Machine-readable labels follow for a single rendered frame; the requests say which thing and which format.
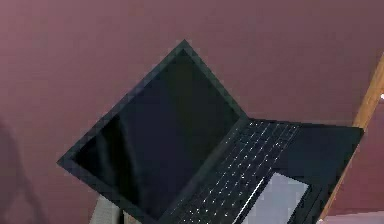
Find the black open laptop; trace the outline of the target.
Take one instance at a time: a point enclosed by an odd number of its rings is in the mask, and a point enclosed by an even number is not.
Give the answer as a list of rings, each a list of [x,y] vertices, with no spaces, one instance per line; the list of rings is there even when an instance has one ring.
[[[182,42],[59,163],[140,224],[317,224],[363,134],[249,117]]]

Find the white table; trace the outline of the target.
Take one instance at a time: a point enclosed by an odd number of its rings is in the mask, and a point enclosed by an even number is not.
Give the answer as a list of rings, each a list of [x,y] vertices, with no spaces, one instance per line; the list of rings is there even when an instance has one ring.
[[[89,224],[142,224],[104,196],[99,196]]]

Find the light wooden door frame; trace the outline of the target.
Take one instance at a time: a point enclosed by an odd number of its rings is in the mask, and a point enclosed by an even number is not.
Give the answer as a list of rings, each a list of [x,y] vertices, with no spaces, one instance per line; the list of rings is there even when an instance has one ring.
[[[384,52],[382,53],[379,62],[375,68],[374,74],[367,88],[366,94],[359,107],[358,113],[354,119],[353,126],[367,130],[369,122],[375,112],[375,109],[381,99],[381,94],[384,92]],[[352,167],[353,159],[350,159],[342,175],[340,176],[337,185],[335,186],[330,198],[324,206],[321,215],[319,216],[317,224],[321,224],[327,217],[333,202],[336,200],[337,193],[342,186],[348,170]]]

